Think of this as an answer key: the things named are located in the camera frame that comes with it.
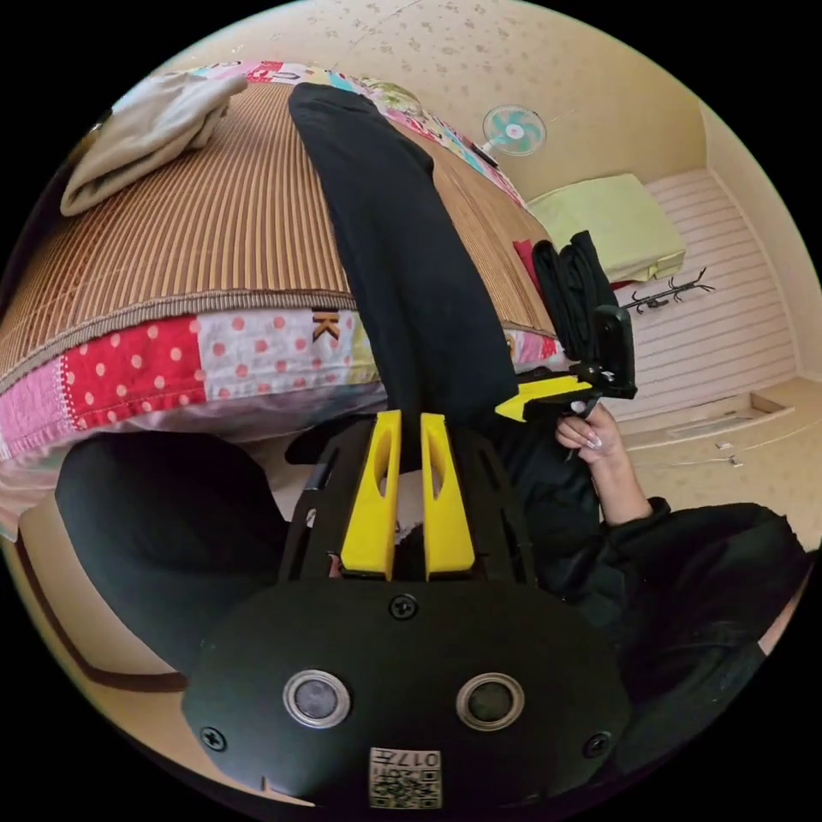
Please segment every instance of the beige cloth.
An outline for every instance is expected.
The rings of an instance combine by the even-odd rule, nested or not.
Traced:
[[[203,148],[229,98],[247,85],[245,76],[210,80],[182,71],[143,80],[113,107],[77,164],[62,214],[87,211],[186,150]]]

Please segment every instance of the floral wallpaper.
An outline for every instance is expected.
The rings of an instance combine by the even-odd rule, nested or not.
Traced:
[[[497,155],[527,200],[595,176],[632,171],[649,182],[706,161],[694,95],[609,35],[531,3],[303,0],[224,29],[164,68],[240,59],[396,83],[480,144],[495,105],[534,109],[543,148]]]

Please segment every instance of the bamboo mat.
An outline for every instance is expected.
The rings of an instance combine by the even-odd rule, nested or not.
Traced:
[[[292,90],[250,85],[207,148],[61,218],[0,323],[0,392],[69,348],[148,320],[356,308],[319,179],[289,116]],[[447,148],[396,127],[432,155],[434,184],[501,322],[552,333],[513,248],[546,238],[539,222]]]

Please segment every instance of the screw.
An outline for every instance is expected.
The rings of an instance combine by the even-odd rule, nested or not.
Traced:
[[[388,606],[388,612],[395,619],[411,619],[417,612],[417,600],[407,593],[394,597]]]
[[[582,749],[582,755],[586,759],[596,759],[605,754],[611,747],[611,734],[594,734]]]
[[[225,737],[216,728],[204,728],[200,732],[200,739],[212,751],[224,751],[226,748]]]

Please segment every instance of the wall fan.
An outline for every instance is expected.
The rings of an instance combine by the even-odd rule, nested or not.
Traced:
[[[482,122],[487,142],[482,152],[495,151],[525,157],[536,152],[545,142],[545,124],[535,111],[521,105],[498,105],[491,109]]]

